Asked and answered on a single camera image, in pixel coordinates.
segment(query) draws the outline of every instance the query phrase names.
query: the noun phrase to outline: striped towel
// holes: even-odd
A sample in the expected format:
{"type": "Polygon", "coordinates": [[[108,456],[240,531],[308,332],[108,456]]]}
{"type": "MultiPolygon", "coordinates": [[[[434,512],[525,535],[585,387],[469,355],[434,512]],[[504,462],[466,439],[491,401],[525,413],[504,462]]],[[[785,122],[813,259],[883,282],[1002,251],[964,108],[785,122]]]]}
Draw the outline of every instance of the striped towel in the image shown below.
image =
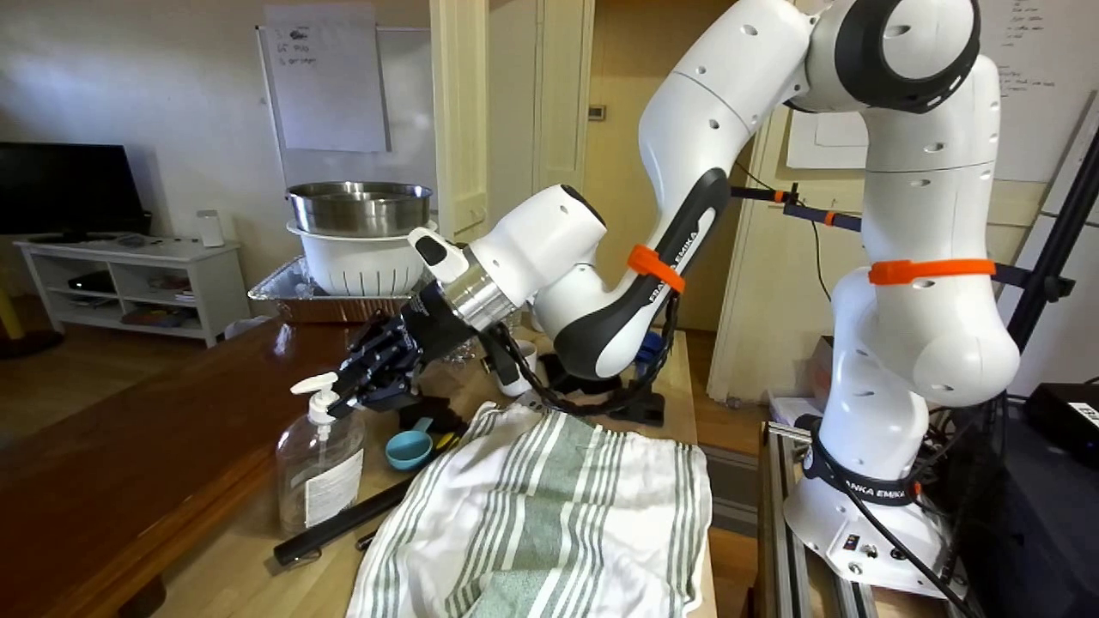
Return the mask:
{"type": "Polygon", "coordinates": [[[484,407],[377,528],[346,614],[687,614],[706,526],[697,447],[484,407]]]}

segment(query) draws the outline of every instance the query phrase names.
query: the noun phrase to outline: wooden floor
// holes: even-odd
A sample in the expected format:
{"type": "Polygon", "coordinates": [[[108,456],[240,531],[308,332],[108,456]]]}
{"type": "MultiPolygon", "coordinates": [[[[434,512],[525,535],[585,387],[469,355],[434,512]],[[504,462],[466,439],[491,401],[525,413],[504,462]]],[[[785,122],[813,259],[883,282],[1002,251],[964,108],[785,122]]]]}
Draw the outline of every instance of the wooden floor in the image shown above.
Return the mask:
{"type": "MultiPolygon", "coordinates": [[[[23,309],[26,327],[46,327],[33,309],[23,309]]],[[[764,413],[711,401],[703,393],[711,367],[711,332],[689,332],[689,378],[697,410],[697,439],[703,447],[737,449],[759,456],[764,413]]],[[[53,349],[0,362],[0,447],[58,424],[88,401],[124,393],[157,372],[173,372],[187,359],[204,355],[196,341],[69,330],[53,349]]],[[[745,590],[756,581],[756,541],[737,531],[711,531],[719,610],[741,614],[745,590]]]]}

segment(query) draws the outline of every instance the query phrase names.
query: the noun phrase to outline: plastic bottle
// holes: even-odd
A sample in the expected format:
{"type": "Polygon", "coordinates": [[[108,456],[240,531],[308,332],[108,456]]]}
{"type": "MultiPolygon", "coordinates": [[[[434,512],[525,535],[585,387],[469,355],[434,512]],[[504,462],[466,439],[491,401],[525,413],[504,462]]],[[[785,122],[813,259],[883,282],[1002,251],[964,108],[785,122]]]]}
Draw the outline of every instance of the plastic bottle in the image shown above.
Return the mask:
{"type": "Polygon", "coordinates": [[[294,535],[334,520],[357,500],[365,482],[365,424],[359,415],[334,420],[337,375],[311,375],[293,386],[293,394],[308,394],[308,413],[294,420],[275,447],[277,462],[277,528],[294,535]]]}

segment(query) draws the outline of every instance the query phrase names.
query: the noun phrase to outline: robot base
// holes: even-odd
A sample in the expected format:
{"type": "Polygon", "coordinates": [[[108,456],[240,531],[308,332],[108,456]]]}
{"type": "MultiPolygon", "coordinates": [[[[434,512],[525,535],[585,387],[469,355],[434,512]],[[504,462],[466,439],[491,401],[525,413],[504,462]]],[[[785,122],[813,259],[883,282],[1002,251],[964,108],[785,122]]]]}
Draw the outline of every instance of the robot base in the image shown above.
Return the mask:
{"type": "MultiPolygon", "coordinates": [[[[948,555],[952,535],[930,505],[865,505],[930,571],[948,555]]],[[[785,526],[837,577],[923,598],[944,598],[875,526],[832,486],[802,479],[785,505],[785,526]]]]}

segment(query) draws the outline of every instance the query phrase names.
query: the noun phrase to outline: white cabinet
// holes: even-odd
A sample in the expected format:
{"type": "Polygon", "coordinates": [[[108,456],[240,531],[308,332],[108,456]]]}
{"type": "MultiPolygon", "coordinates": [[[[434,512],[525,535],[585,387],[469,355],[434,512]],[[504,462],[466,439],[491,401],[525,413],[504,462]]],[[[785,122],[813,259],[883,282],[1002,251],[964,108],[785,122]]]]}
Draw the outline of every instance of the white cabinet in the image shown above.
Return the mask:
{"type": "Polygon", "coordinates": [[[207,341],[247,319],[236,244],[22,240],[56,330],[66,324],[207,341]]]}

